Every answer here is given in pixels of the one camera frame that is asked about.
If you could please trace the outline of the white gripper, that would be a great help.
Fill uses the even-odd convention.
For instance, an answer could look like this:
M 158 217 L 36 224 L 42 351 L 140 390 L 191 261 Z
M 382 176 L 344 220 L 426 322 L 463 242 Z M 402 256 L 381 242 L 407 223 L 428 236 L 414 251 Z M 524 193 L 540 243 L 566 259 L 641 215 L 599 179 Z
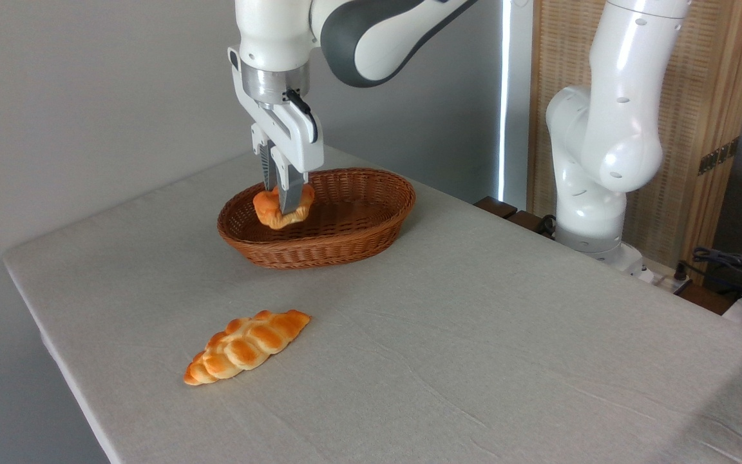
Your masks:
M 266 72 L 247 64 L 235 47 L 229 48 L 238 102 L 253 119 L 265 191 L 278 189 L 282 215 L 301 203 L 305 175 L 324 164 L 320 120 L 303 96 L 309 69 Z

